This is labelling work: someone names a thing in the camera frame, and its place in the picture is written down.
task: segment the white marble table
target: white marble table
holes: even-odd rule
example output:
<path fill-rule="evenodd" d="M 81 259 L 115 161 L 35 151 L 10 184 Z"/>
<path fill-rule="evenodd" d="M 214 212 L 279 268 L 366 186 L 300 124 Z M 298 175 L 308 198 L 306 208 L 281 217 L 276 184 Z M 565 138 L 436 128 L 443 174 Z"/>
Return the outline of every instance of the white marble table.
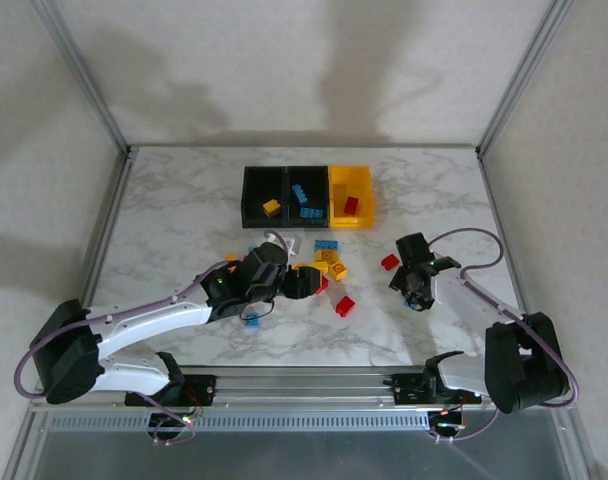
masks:
<path fill-rule="evenodd" d="M 176 330 L 131 351 L 171 352 L 181 365 L 404 365 L 435 353 L 480 352 L 481 341 L 442 305 L 417 313 L 387 288 L 393 271 L 382 258 L 395 240 L 421 231 L 427 239 L 457 227 L 495 231 L 472 149 L 146 147 L 137 154 L 93 303 L 161 297 L 209 265 L 257 245 L 261 230 L 244 230 L 240 195 L 246 165 L 369 165 L 377 199 L 369 230 L 284 230 L 302 238 L 292 263 L 310 262 L 314 239 L 340 242 L 348 275 L 326 293 L 290 301 L 251 330 L 238 318 Z M 436 244 L 463 265 L 495 258 L 493 242 L 460 234 Z M 516 303 L 505 263 L 474 273 L 507 303 Z M 339 317 L 349 295 L 356 307 Z"/>

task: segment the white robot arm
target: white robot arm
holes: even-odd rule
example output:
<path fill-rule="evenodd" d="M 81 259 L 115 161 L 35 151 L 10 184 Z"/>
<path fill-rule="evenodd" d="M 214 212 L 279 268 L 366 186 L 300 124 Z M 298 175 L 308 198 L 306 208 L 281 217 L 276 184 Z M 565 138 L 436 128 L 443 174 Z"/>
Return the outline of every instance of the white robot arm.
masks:
<path fill-rule="evenodd" d="M 183 383 L 173 356 L 158 352 L 140 358 L 120 351 L 164 332 L 241 315 L 248 305 L 272 302 L 278 295 L 312 295 L 320 287 L 319 271 L 292 269 L 285 249 L 286 243 L 281 247 L 265 242 L 243 261 L 220 262 L 186 288 L 150 303 L 90 309 L 83 309 L 79 300 L 62 303 L 20 361 L 14 378 L 17 391 L 53 404 L 100 390 L 135 392 L 172 404 Z M 43 393 L 22 387 L 21 372 L 31 358 Z"/>
<path fill-rule="evenodd" d="M 471 280 L 458 262 L 432 253 L 421 233 L 396 245 L 402 265 L 389 287 L 401 292 L 413 310 L 430 309 L 435 301 L 449 307 L 485 339 L 484 357 L 458 351 L 429 359 L 417 389 L 420 398 L 430 402 L 473 392 L 490 396 L 501 412 L 512 413 L 564 395 L 569 380 L 576 398 L 577 381 L 561 359 L 546 315 L 526 315 L 504 304 Z"/>

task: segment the wall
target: wall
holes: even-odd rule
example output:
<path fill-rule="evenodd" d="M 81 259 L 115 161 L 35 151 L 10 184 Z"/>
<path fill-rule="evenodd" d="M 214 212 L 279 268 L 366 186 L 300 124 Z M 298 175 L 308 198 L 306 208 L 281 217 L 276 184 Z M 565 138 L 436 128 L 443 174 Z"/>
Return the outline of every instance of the wall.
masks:
<path fill-rule="evenodd" d="M 517 269 L 608 479 L 608 0 L 576 0 L 486 160 Z"/>
<path fill-rule="evenodd" d="M 56 0 L 131 143 L 475 143 L 549 0 Z"/>
<path fill-rule="evenodd" d="M 13 370 L 79 292 L 115 158 L 30 3 L 0 0 L 0 477 L 28 404 Z"/>

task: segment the black bracket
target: black bracket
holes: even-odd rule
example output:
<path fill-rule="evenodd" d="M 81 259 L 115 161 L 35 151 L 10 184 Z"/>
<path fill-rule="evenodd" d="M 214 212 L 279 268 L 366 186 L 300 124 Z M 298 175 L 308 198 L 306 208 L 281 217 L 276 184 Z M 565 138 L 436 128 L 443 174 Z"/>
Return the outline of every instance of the black bracket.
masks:
<path fill-rule="evenodd" d="M 422 373 L 396 373 L 391 375 L 391 380 L 384 380 L 384 384 L 393 389 L 395 405 L 481 405 L 481 397 L 466 390 L 449 390 L 440 378 L 439 362 L 461 353 L 436 355 L 426 361 Z"/>
<path fill-rule="evenodd" d="M 215 375 L 184 375 L 184 384 L 176 398 L 164 403 L 167 407 L 210 407 L 215 398 L 217 377 Z M 149 404 L 136 393 L 127 393 L 127 407 L 146 407 Z"/>

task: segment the black motor joint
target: black motor joint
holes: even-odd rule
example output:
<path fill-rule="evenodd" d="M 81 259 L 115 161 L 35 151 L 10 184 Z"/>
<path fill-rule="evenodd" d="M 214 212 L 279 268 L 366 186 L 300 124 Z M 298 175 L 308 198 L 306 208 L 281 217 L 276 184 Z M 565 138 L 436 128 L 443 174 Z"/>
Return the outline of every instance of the black motor joint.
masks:
<path fill-rule="evenodd" d="M 288 254 L 270 242 L 252 249 L 242 261 L 213 271 L 202 281 L 213 308 L 209 322 L 240 315 L 256 302 L 272 302 L 278 295 L 286 298 L 306 298 L 321 284 L 319 270 L 287 265 Z"/>
<path fill-rule="evenodd" d="M 395 242 L 401 266 L 395 272 L 389 288 L 400 292 L 413 310 L 428 310 L 435 299 L 431 291 L 431 278 L 442 270 L 460 268 L 451 257 L 436 258 L 429 250 L 422 233 L 406 235 Z"/>

